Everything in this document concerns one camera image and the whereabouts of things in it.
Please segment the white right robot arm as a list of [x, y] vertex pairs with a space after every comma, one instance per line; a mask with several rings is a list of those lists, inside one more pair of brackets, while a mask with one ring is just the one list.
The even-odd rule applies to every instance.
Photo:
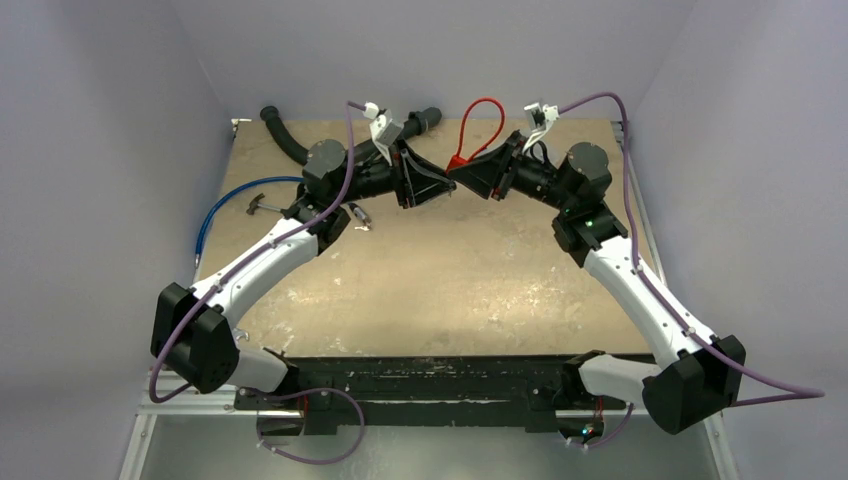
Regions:
[[447, 176], [484, 199], [501, 200], [516, 190], [555, 208], [557, 244], [612, 295], [654, 357], [644, 364], [599, 351], [584, 354], [566, 364], [555, 397], [576, 407], [599, 396], [642, 406], [669, 434], [730, 407], [741, 375], [715, 355], [743, 363], [746, 351], [735, 336], [720, 338], [692, 317], [633, 252], [633, 236], [604, 200], [612, 183], [605, 150], [577, 143], [554, 166], [525, 154], [524, 143], [514, 132], [494, 151], [452, 163]]

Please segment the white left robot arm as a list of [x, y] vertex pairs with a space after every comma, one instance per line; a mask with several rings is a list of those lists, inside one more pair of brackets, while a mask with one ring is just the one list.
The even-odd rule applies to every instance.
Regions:
[[157, 299], [150, 380], [162, 368], [202, 394], [223, 385], [258, 390], [272, 408], [297, 399], [298, 382], [282, 354], [241, 349], [234, 330], [241, 318], [298, 267], [320, 256], [350, 222], [345, 204], [392, 194], [414, 208], [456, 188], [444, 170], [397, 140], [354, 164], [338, 141], [323, 140], [306, 154], [303, 181], [272, 229], [235, 260], [190, 287], [172, 283]]

